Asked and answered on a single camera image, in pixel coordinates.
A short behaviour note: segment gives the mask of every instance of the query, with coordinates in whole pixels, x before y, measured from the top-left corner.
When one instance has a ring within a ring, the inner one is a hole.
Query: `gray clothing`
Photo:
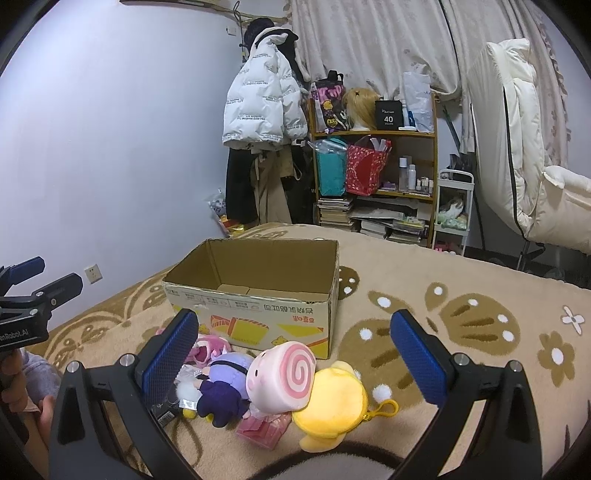
[[[42,356],[34,355],[21,348],[22,371],[27,377],[27,393],[35,405],[46,396],[57,398],[61,375]]]

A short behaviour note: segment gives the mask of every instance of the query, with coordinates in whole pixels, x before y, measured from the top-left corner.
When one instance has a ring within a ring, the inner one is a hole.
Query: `teal bag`
[[[340,197],[345,193],[348,145],[338,138],[316,142],[320,195]]]

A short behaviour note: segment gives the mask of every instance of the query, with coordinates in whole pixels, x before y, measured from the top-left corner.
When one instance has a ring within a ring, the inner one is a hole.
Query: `blue gripper pad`
[[[436,355],[446,356],[444,361],[447,361],[451,354],[437,337],[423,330],[408,310],[399,310],[392,315],[390,337],[425,400],[442,407],[452,378],[450,372],[442,367],[442,359],[438,360]]]
[[[138,354],[135,381],[146,407],[160,404],[193,348],[199,321],[192,310],[183,309],[161,335],[153,336]]]
[[[10,267],[10,282],[13,285],[33,278],[45,270],[45,262],[41,257],[35,257],[26,262]]]

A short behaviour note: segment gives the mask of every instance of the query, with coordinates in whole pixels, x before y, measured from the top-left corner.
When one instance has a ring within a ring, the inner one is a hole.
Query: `wall socket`
[[[86,273],[86,277],[91,284],[96,283],[103,278],[103,275],[100,273],[99,266],[97,264],[94,264],[92,267],[85,268],[84,272]]]

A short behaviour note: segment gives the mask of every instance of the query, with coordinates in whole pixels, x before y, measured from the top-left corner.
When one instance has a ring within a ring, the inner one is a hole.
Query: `pink box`
[[[265,421],[265,419],[258,419],[254,416],[242,419],[238,424],[236,434],[260,447],[273,450],[291,423],[291,413],[274,417],[276,418],[272,421]]]

